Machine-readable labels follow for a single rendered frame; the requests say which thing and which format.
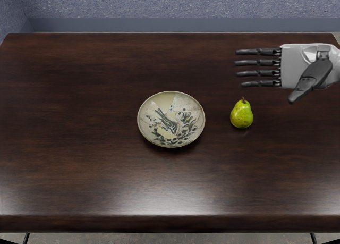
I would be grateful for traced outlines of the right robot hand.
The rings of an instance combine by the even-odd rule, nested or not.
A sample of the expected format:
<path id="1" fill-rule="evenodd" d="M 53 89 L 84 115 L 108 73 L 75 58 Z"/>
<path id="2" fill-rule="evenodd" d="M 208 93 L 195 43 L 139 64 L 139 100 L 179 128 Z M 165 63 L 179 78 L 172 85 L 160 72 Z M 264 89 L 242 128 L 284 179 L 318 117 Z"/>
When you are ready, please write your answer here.
<path id="1" fill-rule="evenodd" d="M 246 87 L 292 89 L 288 102 L 294 104 L 308 93 L 340 83 L 340 49 L 332 44 L 283 44 L 276 48 L 238 49 L 236 55 L 267 56 L 235 61 L 236 66 L 265 66 L 237 72 L 238 77 L 270 77 L 241 83 Z"/>

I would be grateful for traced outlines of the green pear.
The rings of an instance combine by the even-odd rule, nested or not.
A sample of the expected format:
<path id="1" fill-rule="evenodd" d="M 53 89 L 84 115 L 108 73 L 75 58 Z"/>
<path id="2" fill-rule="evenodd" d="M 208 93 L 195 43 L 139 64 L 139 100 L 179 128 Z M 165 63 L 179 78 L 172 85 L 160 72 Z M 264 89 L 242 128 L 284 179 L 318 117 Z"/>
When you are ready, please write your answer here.
<path id="1" fill-rule="evenodd" d="M 253 112 L 250 103 L 243 96 L 233 107 L 229 119 L 239 129 L 245 129 L 253 123 Z"/>

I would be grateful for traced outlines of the patterned ceramic plate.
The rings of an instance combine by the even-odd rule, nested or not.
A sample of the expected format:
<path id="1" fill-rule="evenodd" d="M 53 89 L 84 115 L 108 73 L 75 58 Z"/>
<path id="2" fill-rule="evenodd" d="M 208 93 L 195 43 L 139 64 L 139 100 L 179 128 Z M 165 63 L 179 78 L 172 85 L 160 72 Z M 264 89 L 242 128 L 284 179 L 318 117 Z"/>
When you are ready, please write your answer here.
<path id="1" fill-rule="evenodd" d="M 137 124 L 152 144 L 179 148 L 197 140 L 206 123 L 204 110 L 192 96 L 179 91 L 152 95 L 140 106 Z"/>

